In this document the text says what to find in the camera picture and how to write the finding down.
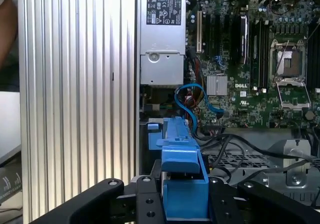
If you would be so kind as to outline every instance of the chipset heatsink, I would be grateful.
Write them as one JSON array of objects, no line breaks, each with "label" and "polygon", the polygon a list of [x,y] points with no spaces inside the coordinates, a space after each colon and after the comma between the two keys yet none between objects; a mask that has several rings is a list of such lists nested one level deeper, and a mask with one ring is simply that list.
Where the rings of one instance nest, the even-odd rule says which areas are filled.
[{"label": "chipset heatsink", "polygon": [[206,94],[226,96],[228,93],[228,76],[211,75],[206,78]]}]

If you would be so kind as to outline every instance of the person's arm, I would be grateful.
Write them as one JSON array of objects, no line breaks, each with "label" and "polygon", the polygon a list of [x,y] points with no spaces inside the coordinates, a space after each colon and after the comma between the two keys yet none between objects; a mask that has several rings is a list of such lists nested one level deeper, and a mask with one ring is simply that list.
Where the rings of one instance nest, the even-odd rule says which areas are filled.
[{"label": "person's arm", "polygon": [[12,0],[0,5],[0,69],[11,50],[18,30],[18,10]]}]

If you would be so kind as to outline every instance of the capacitor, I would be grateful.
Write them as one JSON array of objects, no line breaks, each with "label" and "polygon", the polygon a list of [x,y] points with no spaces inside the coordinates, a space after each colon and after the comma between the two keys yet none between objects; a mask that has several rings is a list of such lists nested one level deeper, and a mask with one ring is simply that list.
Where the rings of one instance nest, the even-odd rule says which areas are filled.
[{"label": "capacitor", "polygon": [[315,118],[315,114],[313,113],[312,110],[308,110],[304,114],[304,117],[305,117],[306,120],[311,121],[311,120],[313,120]]}]

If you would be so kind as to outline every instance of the green circuit board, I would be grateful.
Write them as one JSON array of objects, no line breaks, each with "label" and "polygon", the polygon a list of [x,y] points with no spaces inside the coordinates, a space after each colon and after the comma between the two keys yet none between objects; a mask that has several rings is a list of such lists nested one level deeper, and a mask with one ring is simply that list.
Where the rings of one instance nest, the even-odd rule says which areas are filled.
[{"label": "green circuit board", "polygon": [[[264,8],[263,3],[259,3],[258,0],[250,0],[248,9],[249,22],[251,25],[257,23],[257,21],[263,22],[268,27],[268,46],[272,45],[274,40],[279,43],[298,43],[308,38],[308,23],[311,15],[311,8],[309,0],[302,0],[292,11],[288,11],[283,15],[277,15],[272,13],[268,8]],[[302,87],[289,86],[285,88],[277,89],[276,84],[273,82],[274,72],[276,69],[276,61],[269,66],[268,73],[268,88],[265,93],[261,90],[253,90],[253,86],[258,81],[259,68],[258,58],[252,58],[255,55],[256,40],[254,38],[249,39],[249,57],[251,60],[246,64],[234,64],[231,61],[231,38],[230,31],[226,31],[225,26],[232,26],[232,16],[235,12],[234,6],[228,0],[214,0],[214,1],[201,1],[199,4],[190,11],[187,16],[187,22],[190,21],[191,15],[196,15],[199,9],[203,12],[203,22],[206,18],[211,18],[211,22],[214,23],[214,18],[217,16],[220,19],[218,26],[212,24],[213,29],[215,27],[218,30],[210,30],[208,27],[202,24],[204,41],[208,40],[206,35],[212,35],[210,39],[213,43],[204,42],[204,50],[198,53],[198,58],[202,63],[202,72],[205,76],[212,75],[227,75],[227,94],[223,96],[209,96],[209,102],[218,108],[225,110],[224,116],[221,119],[217,119],[216,115],[210,112],[205,102],[202,100],[195,108],[195,114],[199,120],[199,126],[211,126],[221,125],[226,119],[234,117],[236,121],[225,122],[227,127],[246,127],[246,128],[277,128],[280,126],[286,127],[286,120],[293,120],[302,128],[309,128],[311,123],[319,123],[320,118],[320,95],[315,90],[306,90]],[[189,31],[187,24],[187,44],[192,46],[195,44],[195,36],[192,31]],[[219,34],[219,55],[221,56],[221,65],[215,60],[215,48],[214,41],[217,39],[214,34]],[[305,44],[303,54],[303,70],[308,64],[307,61],[308,48]],[[189,66],[189,74],[191,80],[195,79],[191,66]],[[291,103],[294,106],[298,104],[309,103],[309,110],[313,111],[314,118],[307,120],[305,118],[306,109],[292,110],[282,107],[282,103],[279,99],[281,96],[282,103]]]}]

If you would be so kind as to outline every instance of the white label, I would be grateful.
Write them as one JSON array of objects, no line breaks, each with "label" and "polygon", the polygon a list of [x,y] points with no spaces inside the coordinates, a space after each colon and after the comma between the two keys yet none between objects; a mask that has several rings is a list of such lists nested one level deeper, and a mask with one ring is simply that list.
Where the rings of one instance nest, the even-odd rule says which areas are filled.
[{"label": "white label", "polygon": [[246,97],[247,92],[246,91],[240,91],[240,97]]},{"label": "white label", "polygon": [[241,104],[241,105],[249,105],[249,102],[246,101],[246,100],[241,100],[241,101],[240,101],[240,104]]}]

